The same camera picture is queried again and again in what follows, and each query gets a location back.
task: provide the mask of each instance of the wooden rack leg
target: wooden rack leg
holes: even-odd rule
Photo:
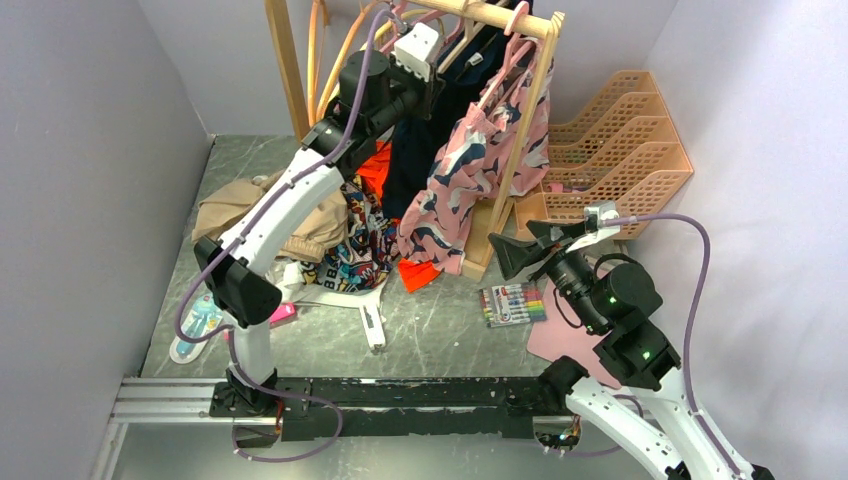
[[[504,180],[501,183],[498,197],[491,206],[486,205],[485,208],[475,208],[475,217],[478,214],[488,214],[489,217],[485,224],[485,233],[480,230],[475,231],[474,228],[471,231],[471,237],[479,237],[482,234],[483,238],[469,237],[466,243],[466,257],[462,265],[462,274],[474,280],[483,278],[483,274],[486,272],[486,268],[489,266],[489,262],[492,260],[492,255],[494,254],[494,250],[486,237],[488,237],[489,233],[500,233],[503,231],[506,224],[504,219],[509,216],[509,211],[512,208],[513,202],[507,202],[509,200],[510,184],[512,183],[513,175],[515,175],[515,169],[518,167],[518,162],[521,161],[524,139],[527,137],[527,133],[530,130],[530,123],[533,120],[533,115],[536,113],[536,103],[538,102],[539,95],[542,93],[542,85],[544,84],[544,79],[547,76],[548,68],[550,68],[551,60],[556,51],[556,44],[564,18],[565,16],[562,13],[554,13],[548,31],[545,34],[541,58],[536,64],[536,70],[533,72],[533,83],[530,86],[529,98],[534,100],[528,102],[526,111],[521,112],[521,120],[518,122],[518,132],[515,136],[516,141],[512,145],[509,160],[507,160],[506,171],[504,171],[503,175]]]
[[[302,139],[309,133],[309,117],[306,99],[303,96],[303,84],[300,81],[300,68],[297,65],[297,51],[292,38],[289,9],[286,0],[265,0],[265,13],[271,27],[271,40],[277,52],[277,64],[283,77],[283,88],[289,104],[292,128],[297,138]]]

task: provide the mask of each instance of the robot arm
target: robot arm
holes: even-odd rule
[[[613,202],[586,208],[583,224],[528,222],[535,241],[489,237],[504,278],[547,259],[531,279],[547,275],[580,317],[588,333],[605,335],[595,353],[623,386],[651,411],[664,433],[636,417],[575,360],[562,357],[540,376],[550,401],[585,416],[656,479],[773,479],[729,444],[709,414],[685,393],[680,356],[648,319],[662,305],[650,275],[635,262],[597,278],[580,248],[608,238],[620,227]]]
[[[201,269],[222,255],[222,245],[236,245],[212,270],[206,284],[225,321],[233,326],[242,370],[259,384],[276,383],[268,318],[282,295],[265,275],[280,245],[321,201],[376,153],[377,139],[389,128],[405,117],[429,115],[440,91],[441,82],[432,68],[441,48],[439,35],[425,24],[416,24],[411,33],[395,43],[391,59],[370,52],[368,70],[362,76],[366,52],[353,54],[339,78],[339,97],[303,139],[302,148],[282,178],[218,242],[204,237],[195,245]],[[364,79],[364,94],[355,111],[360,78]],[[352,133],[345,141],[344,130],[350,121],[354,122]],[[337,156],[332,163],[315,168],[333,152]],[[252,222],[253,228],[242,236],[245,226]],[[227,378],[257,412],[273,407],[274,397],[251,388],[232,367]]]

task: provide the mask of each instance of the pink patterned dress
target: pink patterned dress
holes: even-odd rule
[[[436,154],[427,190],[418,193],[398,226],[398,246],[404,257],[415,262],[432,261],[438,270],[460,273],[474,203],[498,195],[541,50],[538,44],[531,50],[532,58],[526,67],[510,62],[511,71],[506,77],[513,80],[504,82],[510,85],[490,85],[497,88],[494,101],[487,108],[470,104],[465,118],[454,126],[448,143]],[[548,171],[552,72],[553,64],[543,79],[510,195],[526,194]]]

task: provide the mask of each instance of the black metal track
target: black metal track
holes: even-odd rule
[[[281,378],[277,389],[333,401],[343,409],[342,436],[500,433],[534,438],[534,416],[570,415],[542,402],[535,377]],[[285,406],[282,440],[329,437],[336,430],[336,413],[326,406],[298,400]],[[226,382],[216,385],[209,414],[256,416]]]

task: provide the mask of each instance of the marker set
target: marker set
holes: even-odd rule
[[[487,327],[522,325],[546,318],[542,294],[533,283],[481,289],[480,304]]]

